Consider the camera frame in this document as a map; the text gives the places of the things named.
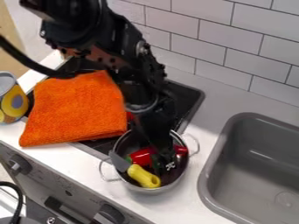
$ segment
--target white subway tile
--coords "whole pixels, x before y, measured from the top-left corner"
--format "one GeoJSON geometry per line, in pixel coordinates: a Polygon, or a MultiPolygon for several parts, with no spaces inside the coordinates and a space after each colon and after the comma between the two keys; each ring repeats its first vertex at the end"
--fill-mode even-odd
{"type": "Polygon", "coordinates": [[[272,0],[233,0],[236,3],[241,3],[241,4],[251,4],[251,5],[256,5],[260,6],[263,8],[270,8],[272,0]]]}
{"type": "Polygon", "coordinates": [[[146,25],[191,38],[198,36],[198,19],[164,10],[146,8],[146,25]]]}
{"type": "Polygon", "coordinates": [[[127,2],[144,4],[162,10],[170,10],[170,0],[125,0],[127,2]]]}
{"type": "Polygon", "coordinates": [[[275,0],[272,9],[277,11],[286,11],[289,13],[299,15],[299,1],[298,0],[275,0]]]}
{"type": "Polygon", "coordinates": [[[151,45],[170,50],[170,33],[140,24],[135,24],[135,26],[143,33],[143,38],[151,45]]]}
{"type": "Polygon", "coordinates": [[[120,0],[108,0],[108,6],[114,12],[123,15],[129,21],[138,24],[145,23],[144,21],[144,6],[135,3],[127,3],[120,0]]]}
{"type": "Polygon", "coordinates": [[[226,54],[226,67],[279,82],[285,82],[290,69],[285,63],[230,49],[226,54]]]}
{"type": "Polygon", "coordinates": [[[172,34],[171,50],[201,60],[223,64],[226,49],[223,46],[209,44],[200,40],[172,34]]]}
{"type": "Polygon", "coordinates": [[[299,41],[299,17],[237,3],[233,25],[250,31],[299,41]]]}
{"type": "Polygon", "coordinates": [[[151,49],[158,62],[168,67],[175,67],[176,69],[194,74],[195,59],[154,46],[151,49]]]}
{"type": "Polygon", "coordinates": [[[238,72],[227,67],[217,66],[202,60],[197,60],[196,74],[245,90],[248,90],[252,79],[252,75],[248,73],[238,72]]]}
{"type": "Polygon", "coordinates": [[[233,3],[222,0],[172,0],[172,10],[229,25],[233,3]]]}
{"type": "Polygon", "coordinates": [[[298,66],[292,67],[287,83],[291,86],[299,88],[299,67],[298,66]]]}
{"type": "Polygon", "coordinates": [[[249,53],[258,53],[262,35],[231,26],[200,21],[199,39],[249,53]]]}
{"type": "Polygon", "coordinates": [[[299,107],[299,88],[254,76],[250,91],[299,107]]]}
{"type": "Polygon", "coordinates": [[[299,66],[299,43],[265,36],[261,56],[299,66]]]}

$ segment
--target yellow handle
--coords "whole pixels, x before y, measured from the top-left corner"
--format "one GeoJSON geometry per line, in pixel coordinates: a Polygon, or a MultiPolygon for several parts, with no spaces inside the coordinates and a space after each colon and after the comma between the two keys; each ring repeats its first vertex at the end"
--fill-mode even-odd
{"type": "Polygon", "coordinates": [[[131,165],[127,170],[128,175],[136,180],[142,187],[157,188],[161,186],[161,180],[154,174],[145,171],[139,164],[131,165]]]}

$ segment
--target stove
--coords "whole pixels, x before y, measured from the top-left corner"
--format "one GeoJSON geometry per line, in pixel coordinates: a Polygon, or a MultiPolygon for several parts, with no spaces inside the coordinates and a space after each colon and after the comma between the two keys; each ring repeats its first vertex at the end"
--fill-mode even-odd
{"type": "MultiPolygon", "coordinates": [[[[85,59],[70,59],[59,70],[61,72],[70,72],[75,70],[87,70],[87,69],[103,69],[99,65],[94,64],[92,61],[85,59]]],[[[187,127],[188,123],[198,110],[199,106],[205,99],[205,94],[195,88],[187,87],[182,84],[169,80],[167,90],[171,91],[177,98],[177,118],[173,123],[173,129],[182,134],[187,127]]],[[[26,114],[28,116],[34,106],[33,91],[28,94],[31,102],[31,106],[26,114]]],[[[72,146],[86,151],[98,158],[106,158],[108,152],[113,148],[119,137],[111,137],[106,139],[98,139],[92,141],[83,141],[79,143],[71,143],[72,146]]]]}

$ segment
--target silver pot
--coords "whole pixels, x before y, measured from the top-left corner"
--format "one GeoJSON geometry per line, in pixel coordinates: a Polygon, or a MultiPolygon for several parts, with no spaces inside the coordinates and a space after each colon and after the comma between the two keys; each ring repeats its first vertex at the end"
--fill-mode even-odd
{"type": "MultiPolygon", "coordinates": [[[[129,130],[127,133],[125,133],[123,136],[121,136],[118,139],[118,141],[116,142],[115,147],[113,148],[113,151],[121,157],[124,157],[125,155],[128,155],[134,151],[134,149],[132,150],[131,147],[121,147],[121,145],[126,141],[126,139],[128,139],[128,137],[131,134],[132,134],[132,131],[129,130]]],[[[179,144],[181,146],[187,147],[187,144],[185,143],[184,139],[177,132],[172,130],[170,132],[170,135],[172,136],[175,144],[179,144]]],[[[182,161],[182,165],[181,165],[182,169],[180,170],[180,173],[178,174],[177,178],[173,182],[169,183],[168,185],[163,185],[158,188],[143,188],[138,185],[135,185],[134,183],[129,182],[129,179],[126,178],[122,173],[120,173],[117,170],[116,170],[116,172],[117,172],[119,178],[106,178],[102,172],[102,165],[110,159],[109,157],[101,160],[101,162],[100,162],[99,170],[100,170],[101,178],[103,180],[105,180],[106,182],[115,182],[115,181],[121,180],[129,190],[131,190],[132,192],[135,192],[135,193],[159,194],[159,193],[167,192],[172,187],[174,187],[184,176],[185,170],[189,164],[189,158],[191,158],[193,155],[199,153],[200,148],[199,148],[198,140],[190,134],[186,134],[186,136],[190,137],[191,139],[193,139],[196,142],[197,149],[192,154],[189,154],[188,157],[185,157],[184,161],[182,161]]]]}

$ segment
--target metal pot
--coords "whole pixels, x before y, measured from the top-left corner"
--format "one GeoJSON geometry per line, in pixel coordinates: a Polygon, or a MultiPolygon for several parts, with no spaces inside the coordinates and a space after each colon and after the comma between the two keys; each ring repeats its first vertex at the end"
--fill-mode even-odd
{"type": "MultiPolygon", "coordinates": [[[[128,146],[128,142],[132,142],[129,140],[132,137],[132,135],[133,135],[133,132],[131,130],[129,130],[127,133],[125,133],[123,136],[121,136],[118,139],[118,141],[116,142],[115,147],[113,148],[113,151],[123,158],[126,157],[128,154],[136,151],[139,146],[135,146],[135,147],[134,147],[134,145],[128,146]]],[[[178,144],[178,145],[187,147],[187,144],[185,143],[184,139],[177,132],[172,130],[170,132],[170,135],[173,138],[174,144],[178,144]]],[[[186,157],[184,157],[179,162],[179,164],[178,164],[179,169],[177,169],[178,174],[177,174],[176,178],[171,183],[169,183],[167,185],[162,185],[161,187],[158,187],[158,188],[143,188],[143,187],[140,187],[139,185],[137,185],[134,182],[134,180],[131,180],[125,173],[121,173],[117,170],[116,170],[116,172],[118,173],[119,178],[106,178],[102,172],[102,165],[110,159],[109,157],[100,162],[99,170],[100,170],[101,178],[107,182],[114,182],[114,181],[122,180],[122,182],[125,184],[125,186],[129,190],[131,190],[135,193],[158,194],[158,193],[167,192],[173,186],[175,186],[181,180],[181,178],[184,176],[185,170],[189,164],[189,158],[191,158],[193,155],[199,153],[199,150],[200,150],[199,142],[194,136],[192,136],[190,134],[186,134],[185,136],[190,137],[191,139],[193,139],[196,142],[197,149],[192,154],[188,153],[188,155],[186,157]]]]}

